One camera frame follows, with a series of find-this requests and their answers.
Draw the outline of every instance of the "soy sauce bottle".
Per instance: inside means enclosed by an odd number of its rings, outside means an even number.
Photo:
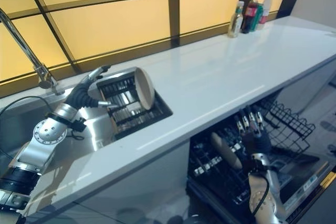
[[[257,8],[258,8],[258,0],[251,0],[246,8],[245,15],[244,15],[244,20],[242,24],[242,33],[243,34],[248,34],[251,30],[252,22],[254,17],[256,16],[257,13]]]

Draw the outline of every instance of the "sink faucet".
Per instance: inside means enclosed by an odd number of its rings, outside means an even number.
[[[28,59],[32,62],[33,68],[35,72],[38,75],[38,85],[43,89],[49,89],[53,91],[55,94],[60,94],[62,92],[59,92],[57,90],[56,86],[58,85],[56,79],[52,76],[50,71],[47,69],[47,67],[39,61],[39,59],[36,57],[36,55],[33,53],[31,48],[27,45],[19,31],[16,29],[10,18],[7,16],[7,14],[0,8],[0,21],[5,25],[7,30],[10,32],[12,37],[16,40],[18,45],[21,47],[23,52],[26,54]]]

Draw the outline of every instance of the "black cable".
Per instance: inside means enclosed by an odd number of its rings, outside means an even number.
[[[266,190],[264,192],[264,195],[262,196],[261,200],[259,201],[257,207],[252,212],[252,215],[254,216],[254,215],[256,215],[257,211],[259,210],[259,208],[261,207],[261,205],[264,203],[264,200],[266,199],[266,196],[267,196],[268,191],[269,191],[269,182],[268,182],[268,179],[263,174],[260,174],[260,173],[254,174],[254,173],[252,173],[252,175],[259,176],[259,177],[263,178],[266,181]]]
[[[67,135],[66,137],[72,137],[73,139],[75,139],[75,140],[79,140],[79,141],[85,139],[85,137],[83,137],[83,136],[74,135],[74,131],[71,131],[71,135]]]
[[[48,109],[52,112],[53,110],[52,110],[52,108],[51,108],[51,106],[50,106],[50,104],[47,102],[47,100],[46,99],[44,99],[44,98],[42,98],[42,97],[38,97],[38,96],[35,96],[35,95],[29,95],[29,96],[27,96],[27,97],[22,97],[22,98],[20,98],[20,99],[17,99],[17,100],[15,100],[14,102],[11,102],[9,105],[7,105],[6,107],[4,107],[1,111],[0,111],[0,116],[10,107],[10,106],[12,106],[14,103],[17,103],[17,102],[19,102],[19,101],[21,101],[21,100],[23,100],[23,99],[27,99],[27,98],[38,98],[38,99],[41,99],[42,101],[44,101],[44,103],[46,104],[46,106],[48,107]],[[4,150],[2,150],[1,148],[0,148],[0,152],[1,153],[3,153],[6,157],[8,157],[8,158],[10,158],[10,159],[13,159],[13,157],[12,156],[10,156],[10,155],[8,155]]]

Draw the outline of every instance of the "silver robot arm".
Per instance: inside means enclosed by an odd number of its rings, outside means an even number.
[[[92,83],[102,78],[110,66],[102,66],[88,74],[75,86],[65,102],[61,103],[47,119],[39,122],[33,137],[13,158],[7,171],[0,177],[0,223],[24,223],[17,210],[25,209],[41,175],[53,158],[56,146],[67,136],[67,128],[83,131],[85,119],[74,117],[81,107],[113,106],[111,102],[98,101],[88,95]]]
[[[280,184],[274,167],[270,166],[267,153],[271,143],[265,130],[264,119],[257,108],[252,113],[249,106],[247,116],[240,111],[236,122],[250,160],[244,162],[245,173],[250,185],[249,208],[257,224],[286,224],[286,210],[280,199]]]

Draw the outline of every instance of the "plastic bottle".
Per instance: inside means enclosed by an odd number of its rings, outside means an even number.
[[[254,16],[257,14],[258,0],[251,0],[246,8],[243,25],[242,25],[242,33],[248,34],[251,29],[252,21]]]
[[[239,1],[237,3],[236,11],[231,17],[231,22],[229,25],[229,30],[227,36],[230,38],[236,38],[240,32],[241,24],[243,22],[243,15],[241,14],[244,7],[244,1]]]
[[[263,29],[263,27],[265,26],[265,22],[267,20],[269,10],[271,9],[272,0],[264,0],[263,5],[264,5],[264,12],[263,12],[262,17],[259,20],[258,29]]]
[[[264,7],[263,7],[263,4],[258,4],[258,7],[257,7],[257,13],[256,13],[256,15],[254,16],[254,19],[253,19],[253,21],[252,21],[252,25],[251,25],[251,29],[250,29],[250,31],[255,31],[255,30],[257,29],[259,20],[261,19],[263,13],[264,13]]]

